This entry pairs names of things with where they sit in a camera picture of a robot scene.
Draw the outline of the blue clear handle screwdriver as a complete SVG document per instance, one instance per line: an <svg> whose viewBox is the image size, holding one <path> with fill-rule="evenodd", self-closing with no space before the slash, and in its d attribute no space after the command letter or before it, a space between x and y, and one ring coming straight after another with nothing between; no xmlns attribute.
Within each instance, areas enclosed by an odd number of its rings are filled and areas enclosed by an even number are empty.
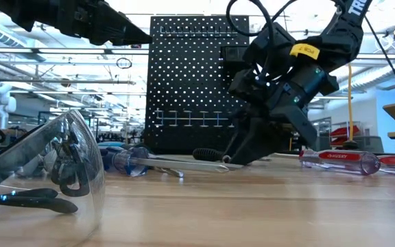
<svg viewBox="0 0 395 247"><path fill-rule="evenodd" d="M230 163L150 154L146 148L126 150L114 146L100 146L99 149L106 171L117 171L128 176L142 176L149 167L176 170L180 178L183 177L182 170L223 174L243 168L242 165Z"/></svg>

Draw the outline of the red screwdriver marked 1/4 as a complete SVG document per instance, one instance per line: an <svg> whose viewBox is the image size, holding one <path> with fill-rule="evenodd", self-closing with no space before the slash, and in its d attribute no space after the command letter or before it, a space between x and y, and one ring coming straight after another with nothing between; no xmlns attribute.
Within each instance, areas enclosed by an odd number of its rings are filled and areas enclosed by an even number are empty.
<svg viewBox="0 0 395 247"><path fill-rule="evenodd" d="M275 153L275 158L298 160L302 167L321 167L334 172L369 176L381 168L380 159L373 153L358 150L322 150L305 149L292 153Z"/></svg>

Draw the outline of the clear safety glasses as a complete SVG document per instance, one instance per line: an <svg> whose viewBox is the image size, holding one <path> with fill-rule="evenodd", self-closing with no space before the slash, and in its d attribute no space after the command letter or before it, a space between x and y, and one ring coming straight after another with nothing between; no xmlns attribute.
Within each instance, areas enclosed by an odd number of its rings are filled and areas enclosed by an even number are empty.
<svg viewBox="0 0 395 247"><path fill-rule="evenodd" d="M98 229L104 165L76 110L0 151L0 247L76 247Z"/></svg>

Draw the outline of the red storage bin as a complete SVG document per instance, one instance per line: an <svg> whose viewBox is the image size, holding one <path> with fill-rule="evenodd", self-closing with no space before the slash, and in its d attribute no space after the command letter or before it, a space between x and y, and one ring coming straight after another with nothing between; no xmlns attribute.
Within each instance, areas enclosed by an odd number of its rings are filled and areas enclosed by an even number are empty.
<svg viewBox="0 0 395 247"><path fill-rule="evenodd" d="M341 148L349 140L350 128L340 127L330 133L330 146L332 148Z"/></svg>

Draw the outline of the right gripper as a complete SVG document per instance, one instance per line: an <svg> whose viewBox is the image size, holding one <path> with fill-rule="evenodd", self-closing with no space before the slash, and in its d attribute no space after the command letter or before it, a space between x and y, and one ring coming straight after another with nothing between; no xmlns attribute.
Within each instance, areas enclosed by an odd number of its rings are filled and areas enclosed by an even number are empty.
<svg viewBox="0 0 395 247"><path fill-rule="evenodd" d="M279 124L290 124L305 141L314 145L317 130L307 117L307 106L318 94L339 89L337 78L320 67L296 67L282 77L278 101L270 106L270 117ZM291 132L262 118L235 118L235 132L224 152L230 163L247 165L288 148Z"/></svg>

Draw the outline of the black metal pegboard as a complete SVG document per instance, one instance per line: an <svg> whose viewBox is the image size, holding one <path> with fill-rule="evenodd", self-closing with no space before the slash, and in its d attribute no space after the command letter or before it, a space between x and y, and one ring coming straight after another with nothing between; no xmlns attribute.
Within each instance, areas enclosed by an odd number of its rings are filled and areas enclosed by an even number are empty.
<svg viewBox="0 0 395 247"><path fill-rule="evenodd" d="M246 46L249 39L169 38L160 26L229 26L224 15L153 16L147 69L144 143L158 154L190 154L196 148L223 151L234 128L156 127L155 110L222 111L232 114L244 102L228 93L231 74L223 68L222 46Z"/></svg>

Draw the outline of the black plastic bin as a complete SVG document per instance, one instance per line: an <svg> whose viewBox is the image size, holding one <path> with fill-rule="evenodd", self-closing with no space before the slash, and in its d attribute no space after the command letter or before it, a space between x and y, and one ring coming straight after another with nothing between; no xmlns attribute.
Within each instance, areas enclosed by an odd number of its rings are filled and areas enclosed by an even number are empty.
<svg viewBox="0 0 395 247"><path fill-rule="evenodd" d="M243 59L247 46L222 46L220 58L225 69L247 69L250 65Z"/></svg>

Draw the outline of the black ribbed handle driver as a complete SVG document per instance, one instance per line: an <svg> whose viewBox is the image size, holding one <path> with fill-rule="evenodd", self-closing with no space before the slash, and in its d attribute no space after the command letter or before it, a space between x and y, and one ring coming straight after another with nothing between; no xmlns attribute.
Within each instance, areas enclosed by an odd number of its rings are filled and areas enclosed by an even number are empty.
<svg viewBox="0 0 395 247"><path fill-rule="evenodd" d="M221 151L210 148L196 148L192 156L196 160L229 163L231 157Z"/></svg>

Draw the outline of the black blue handle screwdriver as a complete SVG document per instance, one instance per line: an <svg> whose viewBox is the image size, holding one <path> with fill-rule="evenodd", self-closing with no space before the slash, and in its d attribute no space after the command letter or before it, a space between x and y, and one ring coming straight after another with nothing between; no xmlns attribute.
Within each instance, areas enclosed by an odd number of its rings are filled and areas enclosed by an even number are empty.
<svg viewBox="0 0 395 247"><path fill-rule="evenodd" d="M144 143L124 143L124 142L118 142L118 141L107 141L107 142L101 142L98 143L99 147L120 147L123 149L130 149L130 148L145 148L149 152L151 152L150 148L146 146Z"/></svg>

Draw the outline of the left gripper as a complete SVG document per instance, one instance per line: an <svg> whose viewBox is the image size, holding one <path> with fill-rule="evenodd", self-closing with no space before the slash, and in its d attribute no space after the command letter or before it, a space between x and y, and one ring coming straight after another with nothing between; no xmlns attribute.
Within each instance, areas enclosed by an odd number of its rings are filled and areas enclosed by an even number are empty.
<svg viewBox="0 0 395 247"><path fill-rule="evenodd" d="M94 45L108 41L113 46L152 42L149 34L104 0L60 0L60 32L74 38L86 38Z"/></svg>

